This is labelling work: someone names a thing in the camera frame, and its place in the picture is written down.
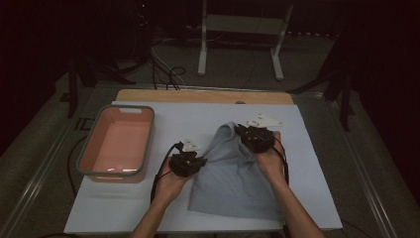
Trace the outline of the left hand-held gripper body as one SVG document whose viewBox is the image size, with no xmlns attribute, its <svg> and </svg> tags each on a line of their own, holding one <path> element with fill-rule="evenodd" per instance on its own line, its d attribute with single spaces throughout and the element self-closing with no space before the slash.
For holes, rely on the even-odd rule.
<svg viewBox="0 0 420 238">
<path fill-rule="evenodd" d="M 186 138 L 183 142 L 175 143 L 174 148 L 177 154 L 170 156 L 168 163 L 170 169 L 179 177 L 188 178 L 200 171 L 202 167 L 197 165 L 197 152 L 201 147 L 193 142 L 190 138 Z"/>
</svg>

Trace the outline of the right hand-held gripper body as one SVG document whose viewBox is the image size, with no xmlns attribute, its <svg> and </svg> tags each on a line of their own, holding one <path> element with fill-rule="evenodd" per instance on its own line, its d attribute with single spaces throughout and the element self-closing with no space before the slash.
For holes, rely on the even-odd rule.
<svg viewBox="0 0 420 238">
<path fill-rule="evenodd" d="M 283 123 L 264 114 L 257 115 L 254 119 L 243 125 L 248 128 L 245 136 L 240 136 L 242 143 L 253 153 L 263 153 L 274 146 L 273 132 L 269 127 L 280 127 Z"/>
</svg>

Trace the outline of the light blue garment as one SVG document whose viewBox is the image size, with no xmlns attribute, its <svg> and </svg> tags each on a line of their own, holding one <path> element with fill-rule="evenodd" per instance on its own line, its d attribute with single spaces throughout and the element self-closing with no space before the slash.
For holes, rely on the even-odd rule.
<svg viewBox="0 0 420 238">
<path fill-rule="evenodd" d="M 254 154 L 236 134 L 234 122 L 220 126 L 203 156 L 188 209 L 221 216 L 282 220 L 283 212 Z"/>
</svg>

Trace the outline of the pink plastic basin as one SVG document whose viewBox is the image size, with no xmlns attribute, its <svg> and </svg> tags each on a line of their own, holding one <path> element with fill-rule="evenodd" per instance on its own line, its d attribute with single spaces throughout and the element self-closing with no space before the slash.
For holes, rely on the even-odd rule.
<svg viewBox="0 0 420 238">
<path fill-rule="evenodd" d="M 150 106 L 104 107 L 78 158 L 78 171 L 97 182 L 141 182 L 154 123 Z"/>
</svg>

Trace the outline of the person's left hand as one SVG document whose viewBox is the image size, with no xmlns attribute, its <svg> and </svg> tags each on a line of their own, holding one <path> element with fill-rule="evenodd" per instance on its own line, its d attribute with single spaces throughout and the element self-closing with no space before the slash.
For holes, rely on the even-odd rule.
<svg viewBox="0 0 420 238">
<path fill-rule="evenodd" d="M 182 192 L 183 187 L 190 180 L 177 176 L 165 162 L 158 173 L 155 189 L 154 204 L 169 206 Z"/>
</svg>

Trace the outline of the person's right hand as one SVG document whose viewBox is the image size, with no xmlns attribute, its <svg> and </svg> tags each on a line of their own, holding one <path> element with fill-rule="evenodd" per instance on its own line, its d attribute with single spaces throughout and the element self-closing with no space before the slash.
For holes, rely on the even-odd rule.
<svg viewBox="0 0 420 238">
<path fill-rule="evenodd" d="M 281 135 L 273 132 L 274 147 L 266 152 L 256 154 L 258 166 L 271 185 L 286 184 L 284 175 L 285 152 L 281 144 Z"/>
</svg>

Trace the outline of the white table board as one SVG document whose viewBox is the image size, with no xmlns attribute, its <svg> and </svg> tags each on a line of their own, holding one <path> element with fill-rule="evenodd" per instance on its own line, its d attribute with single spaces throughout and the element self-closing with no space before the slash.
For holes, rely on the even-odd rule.
<svg viewBox="0 0 420 238">
<path fill-rule="evenodd" d="M 289 184 L 302 205 L 324 230 L 343 227 L 330 189 L 295 105 L 157 103 L 146 177 L 139 183 L 95 182 L 85 177 L 64 231 L 75 234 L 126 233 L 134 229 L 150 204 L 154 176 L 168 148 L 188 137 L 206 149 L 219 126 L 245 123 L 262 114 L 281 123 Z"/>
</svg>

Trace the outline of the black tripod stand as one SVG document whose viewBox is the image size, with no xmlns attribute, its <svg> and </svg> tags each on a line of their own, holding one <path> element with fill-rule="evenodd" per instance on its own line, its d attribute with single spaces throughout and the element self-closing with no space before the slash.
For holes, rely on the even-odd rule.
<svg viewBox="0 0 420 238">
<path fill-rule="evenodd" d="M 300 94 L 327 82 L 328 85 L 322 96 L 328 101 L 334 101 L 338 96 L 341 96 L 339 119 L 346 131 L 349 131 L 348 117 L 350 113 L 351 85 L 353 79 L 352 60 L 354 56 L 352 55 L 352 50 L 356 45 L 353 29 L 353 22 L 349 20 L 338 34 L 320 71 L 313 80 L 299 87 L 287 90 L 287 93 L 290 94 Z"/>
<path fill-rule="evenodd" d="M 134 84 L 133 81 L 126 79 L 122 76 L 123 73 L 132 72 L 140 67 L 139 64 L 135 64 L 126 68 L 112 70 L 98 60 L 88 56 L 70 57 L 68 60 L 68 93 L 63 95 L 61 101 L 68 103 L 67 117 L 71 118 L 78 106 L 78 79 L 85 82 L 88 87 L 94 87 L 96 85 L 96 78 L 93 71 L 97 70 L 111 79 L 121 84 Z"/>
</svg>

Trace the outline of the white metal stand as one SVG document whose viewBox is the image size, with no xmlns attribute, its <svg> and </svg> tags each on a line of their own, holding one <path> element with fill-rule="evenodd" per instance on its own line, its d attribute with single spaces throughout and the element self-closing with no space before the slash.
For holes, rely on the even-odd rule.
<svg viewBox="0 0 420 238">
<path fill-rule="evenodd" d="M 285 14 L 280 19 L 235 15 L 215 15 L 209 14 L 207 7 L 208 0 L 202 0 L 201 47 L 197 69 L 197 73 L 200 76 L 204 76 L 206 74 L 207 33 L 209 31 L 213 31 L 223 33 L 229 32 L 242 34 L 277 35 L 277 42 L 270 49 L 270 57 L 275 78 L 277 80 L 284 80 L 279 52 L 287 33 L 289 20 L 294 7 L 293 4 L 287 5 Z"/>
</svg>

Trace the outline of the black floor outlet frame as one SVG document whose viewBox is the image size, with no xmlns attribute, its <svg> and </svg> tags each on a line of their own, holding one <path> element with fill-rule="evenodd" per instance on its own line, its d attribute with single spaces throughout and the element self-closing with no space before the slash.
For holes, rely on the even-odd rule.
<svg viewBox="0 0 420 238">
<path fill-rule="evenodd" d="M 74 129 L 76 131 L 90 131 L 93 124 L 94 124 L 94 119 L 93 118 L 80 117 L 77 120 Z"/>
</svg>

